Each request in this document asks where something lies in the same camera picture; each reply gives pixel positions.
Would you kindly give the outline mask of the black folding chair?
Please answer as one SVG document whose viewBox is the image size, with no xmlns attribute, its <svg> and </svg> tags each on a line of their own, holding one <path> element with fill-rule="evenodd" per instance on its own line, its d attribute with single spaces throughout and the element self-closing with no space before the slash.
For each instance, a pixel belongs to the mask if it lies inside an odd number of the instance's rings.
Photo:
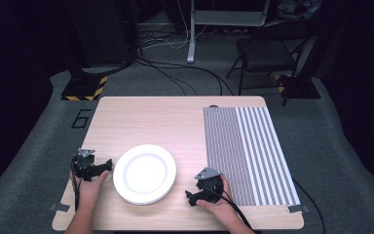
<svg viewBox="0 0 374 234">
<path fill-rule="evenodd" d="M 250 90 L 244 86 L 244 74 L 274 71 L 290 71 L 291 78 L 315 31 L 309 19 L 278 19 L 254 29 L 248 38 L 236 42 L 238 57 L 230 68 L 227 78 L 238 69 L 240 73 L 239 94 Z"/>
</svg>

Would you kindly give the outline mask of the black yellow striped stand base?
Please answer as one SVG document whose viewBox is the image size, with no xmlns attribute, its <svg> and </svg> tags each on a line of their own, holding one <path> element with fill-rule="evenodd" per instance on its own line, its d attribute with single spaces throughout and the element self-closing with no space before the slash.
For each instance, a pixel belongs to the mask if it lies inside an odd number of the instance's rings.
<svg viewBox="0 0 374 234">
<path fill-rule="evenodd" d="M 70 80 L 61 93 L 61 99 L 71 101 L 97 100 L 107 80 L 107 77 L 92 77 L 87 79 L 86 84 L 79 84 Z"/>
<path fill-rule="evenodd" d="M 320 98 L 312 80 L 300 80 L 298 77 L 275 74 L 274 78 L 283 98 Z"/>
</svg>

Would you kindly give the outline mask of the grey tape piece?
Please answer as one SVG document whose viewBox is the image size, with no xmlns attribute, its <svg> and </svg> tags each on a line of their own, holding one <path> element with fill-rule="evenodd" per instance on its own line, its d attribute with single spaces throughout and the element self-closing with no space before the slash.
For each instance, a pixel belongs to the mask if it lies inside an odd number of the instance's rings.
<svg viewBox="0 0 374 234">
<path fill-rule="evenodd" d="M 293 213 L 304 214 L 310 211 L 309 207 L 305 205 L 293 205 L 293 206 L 287 206 L 286 208 L 292 214 Z"/>
<path fill-rule="evenodd" d="M 70 207 L 68 205 L 57 203 L 57 204 L 51 204 L 49 207 L 50 211 L 53 212 L 65 212 L 67 213 L 69 211 Z"/>
</svg>

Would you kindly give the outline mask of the white stand pole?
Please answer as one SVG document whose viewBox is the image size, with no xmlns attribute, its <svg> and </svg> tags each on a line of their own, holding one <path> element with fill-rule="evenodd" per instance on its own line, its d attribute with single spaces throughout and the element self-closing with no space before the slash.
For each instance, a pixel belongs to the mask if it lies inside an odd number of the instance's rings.
<svg viewBox="0 0 374 234">
<path fill-rule="evenodd" d="M 196 52 L 195 2 L 195 0 L 191 0 L 190 5 L 190 43 L 187 55 L 187 63 L 189 64 L 194 63 Z"/>
</svg>

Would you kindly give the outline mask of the grey white striped placemat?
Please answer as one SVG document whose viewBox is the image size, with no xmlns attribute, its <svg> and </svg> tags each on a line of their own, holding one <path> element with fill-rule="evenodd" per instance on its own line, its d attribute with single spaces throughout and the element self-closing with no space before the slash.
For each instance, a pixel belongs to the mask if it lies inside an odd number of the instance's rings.
<svg viewBox="0 0 374 234">
<path fill-rule="evenodd" d="M 206 107 L 207 165 L 229 179 L 239 206 L 300 203 L 266 107 Z"/>
</svg>

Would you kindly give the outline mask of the person's right hand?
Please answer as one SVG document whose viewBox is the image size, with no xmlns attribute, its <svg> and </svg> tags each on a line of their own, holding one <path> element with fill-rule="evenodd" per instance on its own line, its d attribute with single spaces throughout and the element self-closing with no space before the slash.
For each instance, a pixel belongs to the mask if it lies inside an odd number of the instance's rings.
<svg viewBox="0 0 374 234">
<path fill-rule="evenodd" d="M 221 176 L 221 179 L 223 181 L 223 189 L 224 189 L 223 197 L 231 201 L 232 194 L 231 194 L 231 189 L 228 184 L 228 181 L 224 175 Z M 198 200 L 196 202 L 196 205 L 211 212 L 220 222 L 224 224 L 228 224 L 232 221 L 240 220 L 234 208 L 224 199 L 220 199 L 215 204 L 212 204 L 205 200 Z"/>
</svg>

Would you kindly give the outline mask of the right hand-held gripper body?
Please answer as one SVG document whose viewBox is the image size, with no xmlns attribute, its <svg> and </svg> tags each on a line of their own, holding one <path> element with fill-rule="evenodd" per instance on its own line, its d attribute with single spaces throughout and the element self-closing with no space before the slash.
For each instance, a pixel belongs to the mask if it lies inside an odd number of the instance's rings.
<svg viewBox="0 0 374 234">
<path fill-rule="evenodd" d="M 217 203 L 224 191 L 221 172 L 211 168 L 202 169 L 196 176 L 196 186 L 199 192 L 195 194 L 195 200 L 205 200 L 210 203 Z"/>
</svg>

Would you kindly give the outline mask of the person's left hand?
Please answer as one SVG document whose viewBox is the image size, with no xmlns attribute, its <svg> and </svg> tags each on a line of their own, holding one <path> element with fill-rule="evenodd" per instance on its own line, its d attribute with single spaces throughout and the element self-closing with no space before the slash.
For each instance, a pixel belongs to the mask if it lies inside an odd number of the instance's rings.
<svg viewBox="0 0 374 234">
<path fill-rule="evenodd" d="M 70 173 L 72 188 L 75 194 L 75 210 L 80 207 L 93 208 L 100 194 L 102 183 L 109 176 L 108 171 L 104 171 L 99 177 L 92 181 L 84 181 Z"/>
</svg>

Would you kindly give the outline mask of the black cabinet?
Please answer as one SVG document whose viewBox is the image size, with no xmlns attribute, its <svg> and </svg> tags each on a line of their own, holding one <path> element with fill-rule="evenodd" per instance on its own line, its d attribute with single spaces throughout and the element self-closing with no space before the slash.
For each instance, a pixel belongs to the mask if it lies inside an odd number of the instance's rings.
<svg viewBox="0 0 374 234">
<path fill-rule="evenodd" d="M 137 47 L 132 0 L 66 0 L 88 66 L 131 62 Z"/>
</svg>

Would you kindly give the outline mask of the black tape floor marking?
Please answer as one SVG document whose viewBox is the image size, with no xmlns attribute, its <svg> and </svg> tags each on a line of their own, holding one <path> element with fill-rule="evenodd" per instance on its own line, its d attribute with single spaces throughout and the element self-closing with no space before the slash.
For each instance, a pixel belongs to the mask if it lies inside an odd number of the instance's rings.
<svg viewBox="0 0 374 234">
<path fill-rule="evenodd" d="M 71 125 L 72 129 L 84 129 L 90 120 L 90 109 L 80 109 Z"/>
</svg>

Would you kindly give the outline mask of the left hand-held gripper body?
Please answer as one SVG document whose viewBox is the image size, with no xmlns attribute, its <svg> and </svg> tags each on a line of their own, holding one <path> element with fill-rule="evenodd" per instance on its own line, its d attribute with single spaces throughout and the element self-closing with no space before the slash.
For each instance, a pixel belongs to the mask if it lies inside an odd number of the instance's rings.
<svg viewBox="0 0 374 234">
<path fill-rule="evenodd" d="M 72 158 L 71 171 L 84 181 L 91 181 L 93 177 L 99 176 L 101 170 L 94 164 L 94 151 L 79 148 Z"/>
</svg>

